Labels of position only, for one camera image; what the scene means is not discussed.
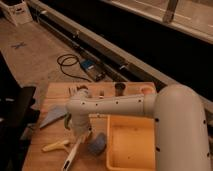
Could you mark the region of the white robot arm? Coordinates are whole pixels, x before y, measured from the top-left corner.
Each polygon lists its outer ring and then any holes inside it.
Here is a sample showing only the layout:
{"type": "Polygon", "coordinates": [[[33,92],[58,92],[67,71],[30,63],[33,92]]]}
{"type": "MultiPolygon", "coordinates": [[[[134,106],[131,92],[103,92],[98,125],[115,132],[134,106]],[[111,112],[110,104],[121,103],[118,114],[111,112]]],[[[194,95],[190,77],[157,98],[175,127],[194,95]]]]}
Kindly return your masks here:
{"type": "Polygon", "coordinates": [[[66,104],[74,133],[84,134],[94,113],[154,120],[156,171],[211,171],[205,109],[199,95],[182,84],[157,94],[90,98],[81,89],[66,104]]]}

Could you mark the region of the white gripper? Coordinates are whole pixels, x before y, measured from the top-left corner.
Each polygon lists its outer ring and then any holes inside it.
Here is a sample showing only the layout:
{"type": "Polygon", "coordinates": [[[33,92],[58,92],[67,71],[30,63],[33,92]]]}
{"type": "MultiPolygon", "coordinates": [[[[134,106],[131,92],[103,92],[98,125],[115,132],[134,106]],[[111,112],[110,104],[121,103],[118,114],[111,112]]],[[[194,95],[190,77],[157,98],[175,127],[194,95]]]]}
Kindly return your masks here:
{"type": "Polygon", "coordinates": [[[72,129],[74,136],[80,139],[82,143],[86,141],[92,132],[92,126],[90,123],[85,123],[83,125],[72,124],[72,129]]]}

